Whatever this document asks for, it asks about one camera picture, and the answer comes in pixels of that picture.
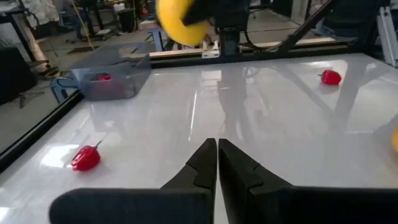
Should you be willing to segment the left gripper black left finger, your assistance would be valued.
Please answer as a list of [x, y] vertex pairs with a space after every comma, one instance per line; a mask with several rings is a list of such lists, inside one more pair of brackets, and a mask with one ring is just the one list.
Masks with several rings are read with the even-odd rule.
[[49, 208], [51, 223], [213, 223], [217, 143], [208, 138], [159, 189], [74, 189]]

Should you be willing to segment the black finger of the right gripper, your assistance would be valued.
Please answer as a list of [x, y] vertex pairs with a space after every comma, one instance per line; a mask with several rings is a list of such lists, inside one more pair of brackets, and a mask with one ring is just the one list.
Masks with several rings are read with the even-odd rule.
[[184, 10], [182, 22], [186, 26], [197, 24], [214, 16], [214, 0], [193, 0]]

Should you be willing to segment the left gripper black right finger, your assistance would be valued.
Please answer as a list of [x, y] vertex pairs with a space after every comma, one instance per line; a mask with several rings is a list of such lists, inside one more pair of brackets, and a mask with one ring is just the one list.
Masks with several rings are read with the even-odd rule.
[[397, 223], [397, 189], [292, 185], [227, 139], [218, 150], [230, 223]]

